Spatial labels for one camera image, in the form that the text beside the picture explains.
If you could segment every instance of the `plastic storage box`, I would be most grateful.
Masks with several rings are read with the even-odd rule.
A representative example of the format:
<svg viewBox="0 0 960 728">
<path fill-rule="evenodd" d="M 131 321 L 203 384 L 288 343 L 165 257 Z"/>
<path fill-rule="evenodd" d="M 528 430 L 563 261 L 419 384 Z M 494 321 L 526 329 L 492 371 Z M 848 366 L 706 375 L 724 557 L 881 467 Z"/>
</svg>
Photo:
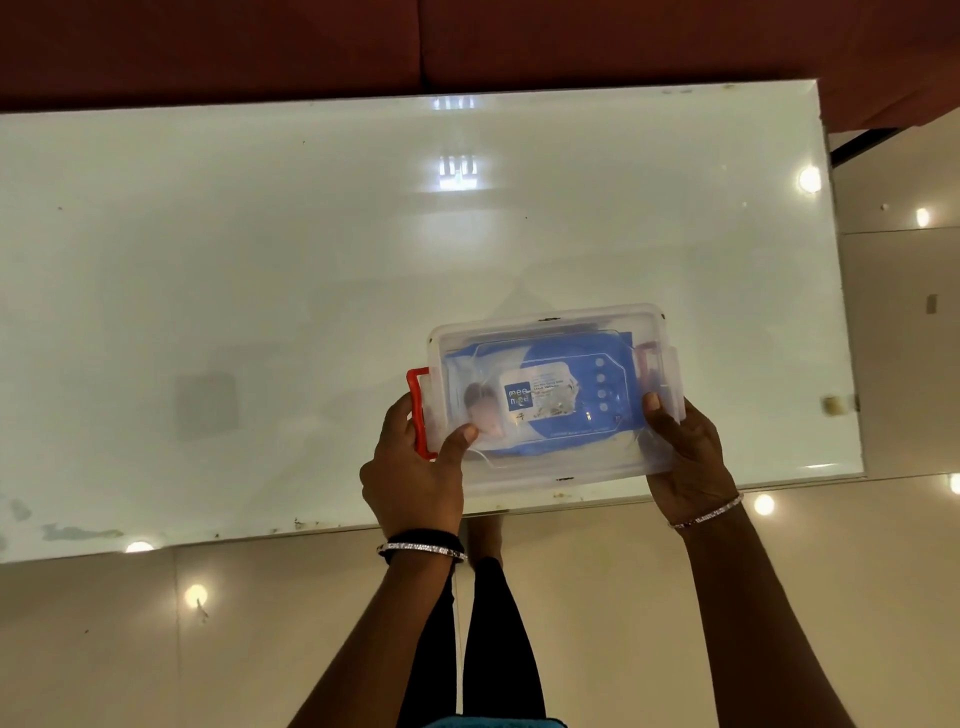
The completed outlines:
<svg viewBox="0 0 960 728">
<path fill-rule="evenodd" d="M 417 449 L 480 429 L 468 491 L 590 483 L 667 470 L 672 449 L 640 408 L 655 391 L 677 419 L 684 394 L 666 320 L 648 303 L 435 328 L 411 370 Z"/>
</svg>

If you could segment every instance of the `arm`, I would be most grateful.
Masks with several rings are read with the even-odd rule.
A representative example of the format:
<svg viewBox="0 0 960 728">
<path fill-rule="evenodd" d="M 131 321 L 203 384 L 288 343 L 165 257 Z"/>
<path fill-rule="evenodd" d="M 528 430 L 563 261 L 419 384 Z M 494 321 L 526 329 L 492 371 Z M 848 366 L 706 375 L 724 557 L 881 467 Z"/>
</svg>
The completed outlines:
<svg viewBox="0 0 960 728">
<path fill-rule="evenodd" d="M 643 401 L 648 424 L 676 452 L 673 470 L 648 477 L 673 524 L 690 522 L 737 495 L 713 423 L 689 402 L 677 423 L 656 395 Z M 747 512 L 680 531 L 693 569 L 721 726 L 852 728 L 790 608 Z"/>
<path fill-rule="evenodd" d="M 479 432 L 454 430 L 436 462 L 414 451 L 411 401 L 387 410 L 373 460 L 360 469 L 364 500 L 389 539 L 415 528 L 456 534 L 464 515 L 461 462 Z M 383 583 L 290 723 L 290 728 L 395 728 L 420 633 L 444 590 L 452 559 L 401 551 Z"/>
<path fill-rule="evenodd" d="M 444 589 L 451 559 L 400 552 L 291 728 L 396 726 L 420 632 Z"/>
<path fill-rule="evenodd" d="M 720 725 L 851 728 L 743 506 L 686 530 Z"/>
</svg>

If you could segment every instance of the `leg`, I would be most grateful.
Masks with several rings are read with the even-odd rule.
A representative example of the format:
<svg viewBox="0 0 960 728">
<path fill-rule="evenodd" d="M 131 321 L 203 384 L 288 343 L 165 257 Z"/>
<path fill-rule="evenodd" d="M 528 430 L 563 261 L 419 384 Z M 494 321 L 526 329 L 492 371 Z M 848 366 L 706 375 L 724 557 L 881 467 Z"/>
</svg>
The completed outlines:
<svg viewBox="0 0 960 728">
<path fill-rule="evenodd" d="M 502 516 L 468 523 L 476 586 L 464 655 L 464 715 L 543 719 L 537 660 L 501 566 L 502 523 Z"/>
<path fill-rule="evenodd" d="M 457 712 L 457 642 L 452 575 L 420 634 L 396 728 L 423 728 Z"/>
</svg>

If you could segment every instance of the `red handle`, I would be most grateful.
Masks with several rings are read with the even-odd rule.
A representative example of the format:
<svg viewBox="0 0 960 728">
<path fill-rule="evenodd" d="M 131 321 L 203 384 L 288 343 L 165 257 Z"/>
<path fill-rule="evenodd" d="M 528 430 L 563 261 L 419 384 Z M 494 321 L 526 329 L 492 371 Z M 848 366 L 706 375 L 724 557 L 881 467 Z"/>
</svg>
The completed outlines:
<svg viewBox="0 0 960 728">
<path fill-rule="evenodd" d="M 423 392 L 420 391 L 420 377 L 430 374 L 430 367 L 420 367 L 407 371 L 407 386 L 410 387 L 410 395 L 413 398 L 414 412 L 414 431 L 417 433 L 417 440 L 414 443 L 414 449 L 417 455 L 424 460 L 433 460 L 437 457 L 436 452 L 430 452 L 426 448 L 426 424 L 423 422 Z"/>
</svg>

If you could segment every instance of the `brand logo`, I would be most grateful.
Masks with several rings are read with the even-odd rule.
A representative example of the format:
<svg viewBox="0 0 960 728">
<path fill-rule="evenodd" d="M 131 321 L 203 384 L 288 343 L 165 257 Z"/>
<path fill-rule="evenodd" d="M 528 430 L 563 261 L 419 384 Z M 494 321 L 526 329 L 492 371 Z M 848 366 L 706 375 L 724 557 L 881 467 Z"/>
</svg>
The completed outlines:
<svg viewBox="0 0 960 728">
<path fill-rule="evenodd" d="M 525 409 L 534 405 L 533 393 L 529 381 L 520 381 L 517 384 L 508 384 L 504 388 L 507 393 L 507 406 L 513 412 L 516 409 Z"/>
</svg>

